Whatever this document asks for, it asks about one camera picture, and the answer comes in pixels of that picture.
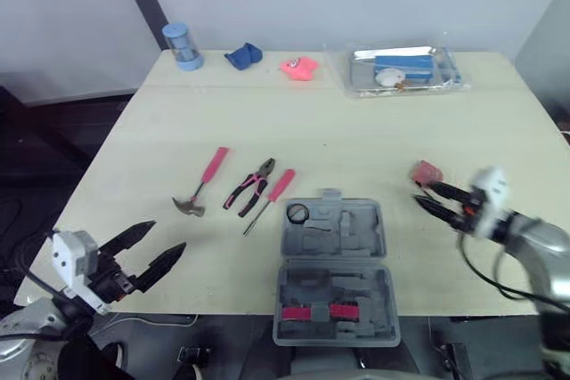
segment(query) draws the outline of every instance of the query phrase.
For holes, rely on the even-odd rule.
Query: gray tool case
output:
[[[287,212],[298,204],[307,208],[303,212],[308,211],[308,218],[291,217],[293,223]],[[400,325],[392,278],[381,264],[386,241],[379,204],[342,199],[339,190],[331,189],[320,199],[289,200],[285,213],[281,253],[286,262],[278,277],[274,342],[281,346],[397,346]],[[338,304],[343,311],[338,312]],[[347,306],[353,315],[344,318]],[[302,311],[304,320],[291,319],[292,311]]]

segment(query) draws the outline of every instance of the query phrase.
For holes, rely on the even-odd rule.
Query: pliers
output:
[[[253,196],[249,200],[248,204],[243,207],[243,209],[238,213],[240,217],[244,217],[250,210],[255,206],[259,197],[264,192],[265,187],[267,187],[267,175],[269,175],[273,168],[275,167],[275,159],[269,158],[265,161],[259,169],[253,173],[249,174],[242,184],[240,184],[233,193],[224,202],[224,209],[230,209],[235,199],[249,186],[257,183],[257,189],[254,191]]]

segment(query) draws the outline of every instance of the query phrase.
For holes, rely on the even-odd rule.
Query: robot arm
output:
[[[556,379],[570,378],[570,237],[559,227],[504,210],[507,184],[498,168],[487,168],[471,183],[471,192],[444,182],[424,186],[460,203],[456,213],[428,194],[416,195],[429,213],[460,233],[490,239],[520,261],[529,278],[541,318],[542,359]]]
[[[154,224],[138,223],[101,248],[85,231],[53,234],[52,264],[66,287],[63,295],[40,298],[0,321],[3,379],[57,378],[66,342],[89,341],[87,332],[95,313],[107,313],[111,303],[136,290],[146,292],[172,269],[185,243],[163,252],[138,277],[126,275],[115,261],[117,253],[139,242]],[[89,348],[96,349],[94,344]]]

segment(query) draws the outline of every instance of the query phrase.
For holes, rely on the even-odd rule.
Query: tool case lid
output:
[[[288,211],[305,206],[308,218],[293,223]],[[287,202],[281,254],[288,259],[364,260],[377,263],[386,256],[386,239],[378,202],[342,198],[340,190],[326,189],[321,198]]]

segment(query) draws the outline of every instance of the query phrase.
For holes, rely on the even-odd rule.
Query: pink screwdriver handle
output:
[[[204,171],[204,174],[202,175],[202,182],[209,182],[212,178],[214,178],[217,169],[222,164],[222,161],[224,160],[225,155],[228,154],[228,151],[230,151],[230,149],[227,147],[217,148],[217,152],[214,155],[214,158],[210,161],[208,168],[206,168],[206,171]]]
[[[287,171],[285,171],[285,174],[281,176],[281,178],[279,179],[277,184],[275,184],[275,187],[273,187],[271,193],[267,198],[272,202],[275,202],[277,198],[281,196],[282,192],[285,191],[285,189],[287,189],[287,186],[289,186],[289,183],[291,182],[291,180],[293,180],[293,177],[295,177],[294,169],[288,169]]]

